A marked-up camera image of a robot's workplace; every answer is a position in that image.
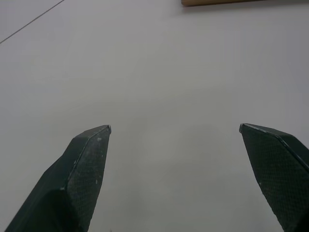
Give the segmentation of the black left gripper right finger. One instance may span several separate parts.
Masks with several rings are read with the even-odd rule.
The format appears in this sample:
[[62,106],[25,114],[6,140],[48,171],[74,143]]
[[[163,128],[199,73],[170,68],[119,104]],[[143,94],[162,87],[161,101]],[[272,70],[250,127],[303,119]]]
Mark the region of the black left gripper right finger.
[[291,134],[242,123],[255,179],[284,232],[309,232],[309,149]]

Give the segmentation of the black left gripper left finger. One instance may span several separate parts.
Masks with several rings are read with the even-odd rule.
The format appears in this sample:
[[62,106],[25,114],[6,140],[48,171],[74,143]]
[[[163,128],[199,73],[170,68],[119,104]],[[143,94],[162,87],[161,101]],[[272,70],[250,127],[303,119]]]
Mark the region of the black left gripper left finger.
[[75,136],[4,232],[88,232],[103,182],[110,125]]

